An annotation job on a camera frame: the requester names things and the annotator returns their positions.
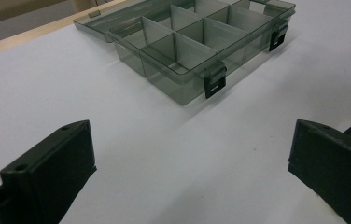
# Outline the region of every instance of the plastic organizer box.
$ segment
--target plastic organizer box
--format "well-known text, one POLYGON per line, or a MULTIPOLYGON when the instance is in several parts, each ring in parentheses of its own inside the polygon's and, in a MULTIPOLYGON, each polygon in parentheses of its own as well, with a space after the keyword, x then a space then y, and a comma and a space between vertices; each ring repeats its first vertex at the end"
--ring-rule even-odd
POLYGON ((114 42, 119 58, 181 105, 284 42, 295 5, 277 0, 147 0, 74 20, 114 42))

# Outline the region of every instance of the white table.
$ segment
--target white table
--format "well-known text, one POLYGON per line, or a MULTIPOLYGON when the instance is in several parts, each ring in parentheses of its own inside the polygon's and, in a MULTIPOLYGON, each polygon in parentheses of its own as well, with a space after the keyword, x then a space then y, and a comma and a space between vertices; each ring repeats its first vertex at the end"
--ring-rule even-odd
POLYGON ((292 2, 282 46, 184 107, 73 25, 1 52, 0 170, 89 119, 98 171, 62 223, 344 223, 287 159, 296 119, 351 126, 351 1, 292 2))

